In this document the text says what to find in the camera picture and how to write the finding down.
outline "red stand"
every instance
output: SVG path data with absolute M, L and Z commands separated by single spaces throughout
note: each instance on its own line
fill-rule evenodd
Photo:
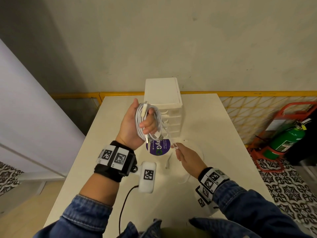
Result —
M 309 111 L 307 111 L 307 112 L 306 111 L 298 111 L 295 114 L 284 114 L 285 109 L 289 108 L 290 106 L 292 106 L 292 105 L 304 105 L 304 104 L 311 104 L 312 105 L 312 107 L 310 108 Z M 303 120 L 307 119 L 307 117 L 309 115 L 311 115 L 311 113 L 314 112 L 316 109 L 317 109 L 317 102 L 295 102 L 295 103 L 289 103 L 288 105 L 285 105 L 279 112 L 277 112 L 274 115 L 272 121 L 275 120 L 275 119 L 303 121 Z M 283 158 L 285 153 L 277 152 L 277 151 L 273 150 L 272 148 L 270 148 L 268 145 L 266 147 L 264 147 L 263 149 L 261 149 L 260 151 L 256 151 L 256 148 L 258 146 L 257 144 L 264 137 L 264 134 L 267 132 L 266 129 L 271 124 L 271 122 L 265 127 L 265 129 L 257 137 L 254 138 L 254 140 L 248 146 L 247 149 L 248 149 L 248 152 L 251 155 L 252 159 L 254 160 L 257 168 L 259 168 L 263 172 L 268 172 L 268 173 L 275 172 L 275 173 L 278 173 L 278 172 L 283 172 L 284 171 L 284 166 L 283 166 L 283 164 L 281 162 L 281 159 Z M 276 160 L 267 159 L 266 157 L 263 156 L 263 153 L 266 150 L 270 150 L 270 151 L 272 151 L 272 152 L 274 152 L 276 154 L 279 154 L 280 156 Z M 265 169 L 262 169 L 261 166 L 259 165 L 258 161 L 257 161 L 258 159 L 264 159 L 264 160 L 268 160 L 268 161 L 271 161 L 271 162 L 277 162 L 279 167 L 280 167 L 280 169 L 277 169 L 277 170 L 265 170 Z

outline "white wall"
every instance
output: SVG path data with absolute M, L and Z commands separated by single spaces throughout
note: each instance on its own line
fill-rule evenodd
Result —
M 85 136 L 0 40 L 0 143 L 68 172 Z M 24 172 L 45 171 L 0 149 L 0 161 Z
M 0 38 L 49 92 L 317 90 L 317 0 L 0 0 Z

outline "white table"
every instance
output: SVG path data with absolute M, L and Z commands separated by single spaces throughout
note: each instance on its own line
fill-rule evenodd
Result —
M 143 101 L 143 96 L 105 97 L 45 226 L 58 220 L 91 176 L 101 149 L 116 137 L 121 120 L 135 97 Z M 217 94 L 182 95 L 182 100 L 185 114 L 179 140 L 194 142 L 204 153 L 208 166 L 220 168 L 245 189 L 254 189 L 273 201 Z M 194 196 L 193 186 L 198 186 L 198 182 L 191 177 L 189 182 L 178 184 L 185 172 L 174 155 L 170 169 L 165 169 L 166 158 L 149 154 L 144 145 L 135 153 L 138 164 L 144 160 L 157 163 L 154 192 L 144 194 L 133 190 L 130 193 L 121 218 L 121 230 L 129 221 L 142 231 L 154 218 L 162 219 L 162 227 L 168 227 L 183 225 L 193 216 L 203 216 Z M 138 180 L 134 174 L 122 179 L 106 237 L 118 236 L 123 201 Z M 214 216 L 224 217 L 220 211 Z

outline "circular sticker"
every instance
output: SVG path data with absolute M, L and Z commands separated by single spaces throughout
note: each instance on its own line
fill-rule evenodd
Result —
M 171 142 L 169 139 L 153 140 L 150 142 L 150 153 L 152 155 L 160 156 L 166 154 L 171 148 Z

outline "fire extinguisher label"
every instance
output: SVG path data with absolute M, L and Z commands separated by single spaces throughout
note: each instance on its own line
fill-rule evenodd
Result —
M 276 151 L 278 152 L 286 152 L 289 148 L 291 148 L 295 143 L 294 142 L 291 142 L 291 141 L 284 141 L 283 144 L 281 144 L 277 149 Z

